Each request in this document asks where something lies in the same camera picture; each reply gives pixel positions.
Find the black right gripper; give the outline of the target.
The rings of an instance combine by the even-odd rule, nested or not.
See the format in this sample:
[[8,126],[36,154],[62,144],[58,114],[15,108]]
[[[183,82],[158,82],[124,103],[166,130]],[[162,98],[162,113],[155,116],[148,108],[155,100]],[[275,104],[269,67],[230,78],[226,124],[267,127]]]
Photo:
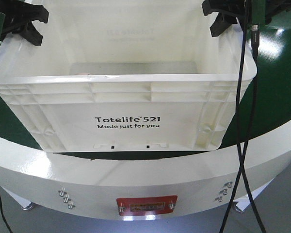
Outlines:
[[[212,37],[218,37],[232,24],[237,24],[245,14],[244,0],[205,0],[202,3],[205,16],[218,12],[210,26]],[[265,24],[272,21],[272,17],[281,12],[291,10],[291,0],[267,0],[265,5]]]

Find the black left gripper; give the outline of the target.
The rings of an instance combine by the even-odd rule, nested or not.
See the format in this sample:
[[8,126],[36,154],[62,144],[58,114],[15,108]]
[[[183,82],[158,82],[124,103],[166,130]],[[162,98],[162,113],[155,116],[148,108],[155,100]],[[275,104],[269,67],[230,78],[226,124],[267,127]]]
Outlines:
[[20,0],[0,0],[0,12],[5,14],[5,32],[12,31],[12,34],[22,36],[35,46],[42,45],[43,36],[31,22],[48,23],[49,12],[44,6]]

